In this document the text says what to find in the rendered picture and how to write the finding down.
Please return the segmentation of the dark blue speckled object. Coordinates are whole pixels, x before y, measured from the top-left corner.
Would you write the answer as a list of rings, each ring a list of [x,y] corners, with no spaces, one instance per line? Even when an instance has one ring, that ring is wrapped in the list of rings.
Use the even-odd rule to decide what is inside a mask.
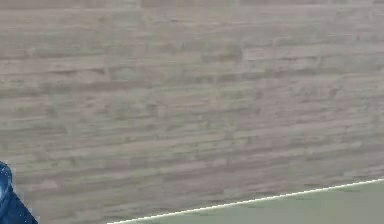
[[[12,186],[10,167],[0,161],[0,224],[38,224]]]

